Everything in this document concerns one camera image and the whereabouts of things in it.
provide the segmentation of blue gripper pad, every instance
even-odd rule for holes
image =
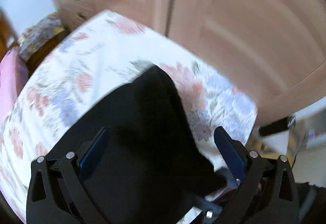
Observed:
[[[244,146],[239,141],[232,140],[221,126],[214,131],[214,142],[233,177],[240,179],[242,183],[246,178],[246,164],[235,146],[238,148]]]
[[[82,183],[92,176],[108,145],[109,133],[105,128],[102,128],[93,144],[77,165],[79,168],[78,177]]]

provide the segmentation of black cloth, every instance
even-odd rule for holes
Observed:
[[[109,147],[84,186],[113,224],[176,223],[192,207],[183,190],[205,196],[226,184],[198,152],[173,81],[157,66],[98,102],[47,159],[77,151],[103,126]]]

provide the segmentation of wooden wardrobe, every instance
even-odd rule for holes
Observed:
[[[326,0],[54,0],[71,30],[103,9],[203,58],[258,106],[257,124],[326,96]]]

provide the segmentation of floral bed sheet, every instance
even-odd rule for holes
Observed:
[[[216,170],[225,166],[212,138],[217,126],[246,143],[257,111],[242,91],[152,29],[103,11],[45,58],[0,126],[0,189],[23,222],[31,162],[46,155],[102,97],[153,64],[173,79],[194,141]],[[190,223],[198,214],[192,209],[180,222]]]

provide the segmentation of pink blanket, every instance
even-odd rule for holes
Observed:
[[[14,108],[28,79],[28,70],[18,55],[18,48],[7,52],[0,63],[0,123]]]

